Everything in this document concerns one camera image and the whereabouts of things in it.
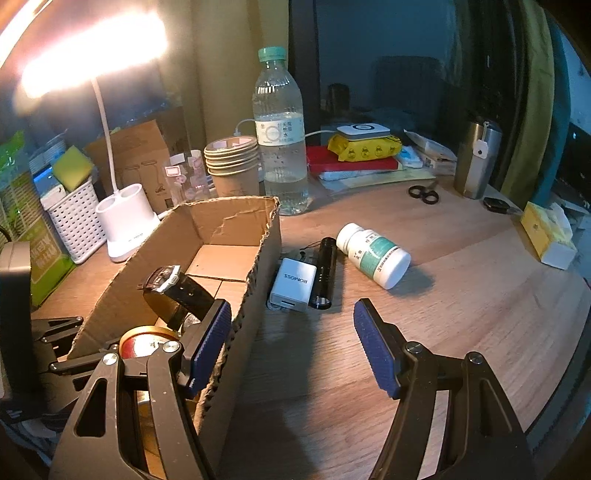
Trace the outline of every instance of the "white lamp base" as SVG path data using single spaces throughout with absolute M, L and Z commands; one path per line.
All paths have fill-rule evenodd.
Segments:
M 96 214 L 113 262 L 127 260 L 160 223 L 139 183 L 105 198 L 97 205 Z
M 138 236 L 131 238 L 129 240 L 121 240 L 121 241 L 114 241 L 110 242 L 107 240 L 107 253 L 109 254 L 109 258 L 112 262 L 124 262 L 127 260 L 131 255 L 135 253 L 135 251 L 139 248 L 139 246 L 144 243 L 150 234 L 154 231 L 154 229 L 158 226 L 160 220 L 158 220 L 158 216 L 154 214 L 154 220 L 152 222 L 152 227 L 150 228 L 148 225 L 147 230 Z

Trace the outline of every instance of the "tag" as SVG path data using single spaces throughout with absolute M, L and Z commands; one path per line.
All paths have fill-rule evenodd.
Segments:
M 488 155 L 488 143 L 484 140 L 476 140 L 472 153 L 479 158 L 486 158 Z
M 181 167 L 164 167 L 167 177 L 178 177 L 181 174 Z

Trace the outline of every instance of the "black scissors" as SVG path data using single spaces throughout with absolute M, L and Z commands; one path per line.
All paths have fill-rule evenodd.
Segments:
M 408 194 L 414 199 L 421 199 L 427 205 L 435 205 L 439 202 L 439 194 L 435 191 L 438 181 L 435 180 L 431 185 L 413 185 L 408 189 Z

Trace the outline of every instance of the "stacked paper cup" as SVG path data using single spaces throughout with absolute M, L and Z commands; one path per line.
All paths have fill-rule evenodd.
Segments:
M 222 138 L 205 147 L 203 154 L 220 197 L 259 195 L 256 137 Z

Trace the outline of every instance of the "desk lamp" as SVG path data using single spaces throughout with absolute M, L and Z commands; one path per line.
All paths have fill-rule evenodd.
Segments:
M 113 194 L 96 207 L 114 262 L 124 261 L 158 226 L 139 183 L 117 188 L 111 136 L 96 78 L 158 58 L 167 48 L 164 24 L 155 13 L 126 13 L 104 20 L 54 45 L 31 61 L 22 74 L 22 88 L 31 99 L 90 80 L 105 132 Z

